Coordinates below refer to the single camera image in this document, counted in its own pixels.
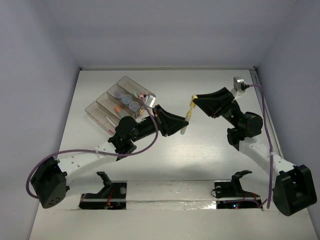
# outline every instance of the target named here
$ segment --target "orange object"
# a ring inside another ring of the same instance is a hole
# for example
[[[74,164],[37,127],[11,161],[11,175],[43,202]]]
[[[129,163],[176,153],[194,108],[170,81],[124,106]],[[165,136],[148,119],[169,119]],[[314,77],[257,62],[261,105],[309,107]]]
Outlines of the orange object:
[[[114,109],[117,114],[121,112],[121,108],[119,106],[115,106]]]

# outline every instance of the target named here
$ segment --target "tabletop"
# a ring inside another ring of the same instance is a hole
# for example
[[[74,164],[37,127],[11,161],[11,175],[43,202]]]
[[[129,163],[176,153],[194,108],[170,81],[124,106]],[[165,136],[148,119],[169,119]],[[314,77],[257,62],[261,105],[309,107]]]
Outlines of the tabletop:
[[[186,115],[192,95],[213,93],[223,87],[230,90],[235,76],[252,84],[249,70],[81,71],[60,150],[92,149],[108,140],[110,135],[88,117],[85,108],[123,76],[155,93],[156,104],[179,116]],[[241,110],[262,116],[255,89],[246,92],[237,100]],[[196,107],[184,135],[160,135],[148,151],[102,165],[98,170],[105,171],[112,181],[127,181],[128,191],[132,187],[130,199],[201,199],[205,204],[211,201],[212,180],[230,179],[235,172],[250,170],[252,174],[241,179],[243,188],[265,199],[268,175],[228,144],[230,127],[222,117],[207,117]],[[153,138],[150,135],[136,142],[137,149],[146,147]],[[268,144],[264,130],[259,138]],[[159,207],[140,202],[127,210],[81,210],[77,208],[79,198],[66,198],[49,209],[39,206],[30,239],[317,239],[306,209],[290,217],[280,214],[273,204],[268,210],[234,210],[176,207],[168,202]]]

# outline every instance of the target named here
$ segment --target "screw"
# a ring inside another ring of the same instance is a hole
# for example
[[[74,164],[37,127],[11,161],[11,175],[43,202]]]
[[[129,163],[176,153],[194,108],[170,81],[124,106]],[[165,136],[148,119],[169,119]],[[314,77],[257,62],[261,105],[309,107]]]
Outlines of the screw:
[[[121,194],[126,194],[126,192],[127,192],[127,189],[124,186],[120,188]]]

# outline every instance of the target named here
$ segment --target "gray wall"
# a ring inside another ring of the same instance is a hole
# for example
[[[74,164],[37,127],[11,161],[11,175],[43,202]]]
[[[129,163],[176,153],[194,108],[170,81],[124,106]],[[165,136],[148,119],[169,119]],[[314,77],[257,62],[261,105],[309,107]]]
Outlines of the gray wall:
[[[252,67],[295,0],[46,2],[82,67]]]
[[[38,201],[25,182],[59,148],[79,73],[48,6],[0,0],[0,239],[29,239]]]
[[[284,157],[312,171],[320,194],[320,1],[299,0],[258,68]],[[320,236],[320,206],[309,208]]]

